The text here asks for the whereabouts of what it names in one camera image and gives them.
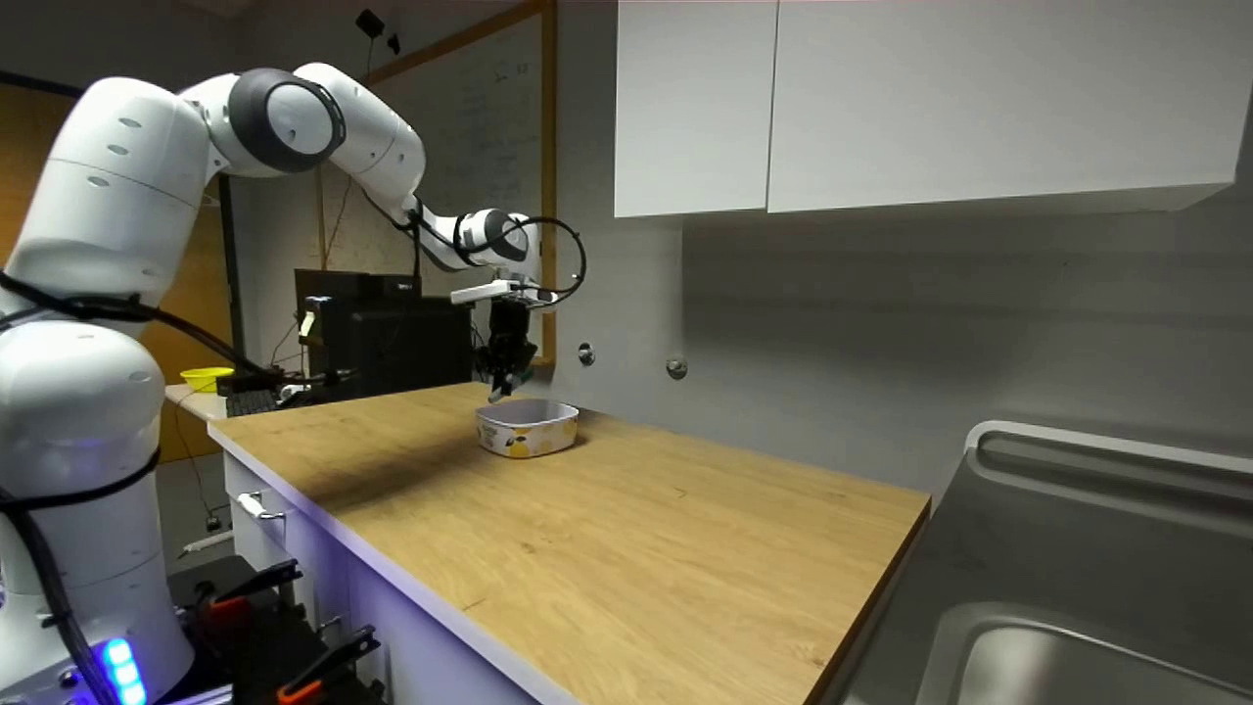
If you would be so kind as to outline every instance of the sink basin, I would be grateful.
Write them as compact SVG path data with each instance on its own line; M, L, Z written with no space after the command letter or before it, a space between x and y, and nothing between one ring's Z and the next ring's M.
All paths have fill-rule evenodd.
M1253 693L1013 606L942 618L919 705L1253 705Z

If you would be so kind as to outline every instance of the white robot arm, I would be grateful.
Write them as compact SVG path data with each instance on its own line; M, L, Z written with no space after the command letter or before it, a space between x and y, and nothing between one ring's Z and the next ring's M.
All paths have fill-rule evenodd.
M519 320L585 281L585 246L560 218L579 276L545 291L542 218L436 216L420 199L420 132L337 67L222 76L185 94L96 82L0 276L0 701L143 705L192 666L151 473L165 379L139 332L174 286L217 171L282 176L322 162L439 266L494 276L455 300L491 298ZM528 357L527 325L494 346L502 363Z

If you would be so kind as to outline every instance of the cabinet door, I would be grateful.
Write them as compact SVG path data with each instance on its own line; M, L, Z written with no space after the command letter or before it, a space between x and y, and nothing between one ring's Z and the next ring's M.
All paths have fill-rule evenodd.
M614 216L761 213L775 0L621 0Z
M1233 182L1251 0L780 0L771 213Z

